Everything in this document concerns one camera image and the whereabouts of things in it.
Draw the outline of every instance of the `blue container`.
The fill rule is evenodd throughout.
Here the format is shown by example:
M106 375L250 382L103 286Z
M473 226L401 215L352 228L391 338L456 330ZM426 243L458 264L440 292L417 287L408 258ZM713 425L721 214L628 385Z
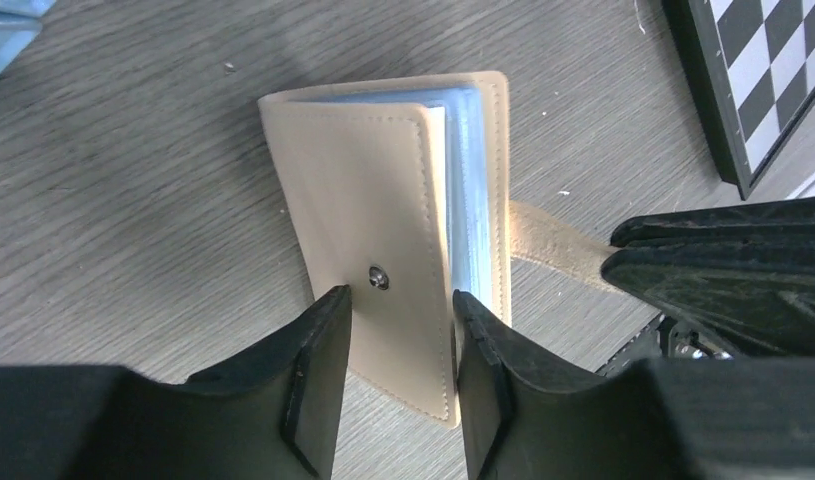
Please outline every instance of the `blue container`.
M56 0L0 0L0 12L39 18Z
M0 13L0 74L41 30L37 20Z

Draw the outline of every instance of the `black and white checkered pattern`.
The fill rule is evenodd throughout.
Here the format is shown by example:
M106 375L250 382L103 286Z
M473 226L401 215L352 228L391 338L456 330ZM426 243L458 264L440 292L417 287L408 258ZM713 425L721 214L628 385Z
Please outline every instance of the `black and white checkered pattern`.
M755 171L815 89L815 0L706 0Z

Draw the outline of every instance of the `leather wallet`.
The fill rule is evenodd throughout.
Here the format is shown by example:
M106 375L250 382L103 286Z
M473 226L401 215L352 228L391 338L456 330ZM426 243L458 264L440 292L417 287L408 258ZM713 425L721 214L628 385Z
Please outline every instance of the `leather wallet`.
M352 288L349 367L448 427L462 339L452 293L508 325L510 258L597 288L615 249L509 200L500 72L284 91L259 107L313 293Z

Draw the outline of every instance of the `beige wallet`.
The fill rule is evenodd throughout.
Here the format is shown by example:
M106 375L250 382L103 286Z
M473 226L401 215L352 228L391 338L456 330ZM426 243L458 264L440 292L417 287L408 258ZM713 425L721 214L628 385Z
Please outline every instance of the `beige wallet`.
M445 132L451 125L420 102L352 100L364 93L451 88L477 92L480 100L487 306L510 324L511 257L612 290L599 268L614 249L509 200L509 102L502 73L317 86L268 95L259 107L314 296L334 285L351 286L351 370L455 427L461 332L451 304L446 213Z

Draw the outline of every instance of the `blue plastic object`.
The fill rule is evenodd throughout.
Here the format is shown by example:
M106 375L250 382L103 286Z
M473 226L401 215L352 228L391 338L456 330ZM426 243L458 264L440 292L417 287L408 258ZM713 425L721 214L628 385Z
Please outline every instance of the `blue plastic object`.
M0 12L40 18L56 0L0 0Z
M477 88L357 93L333 103L418 103L445 109L446 225L451 286L492 304L489 191L484 116Z
M35 19L0 13L0 74L41 30Z

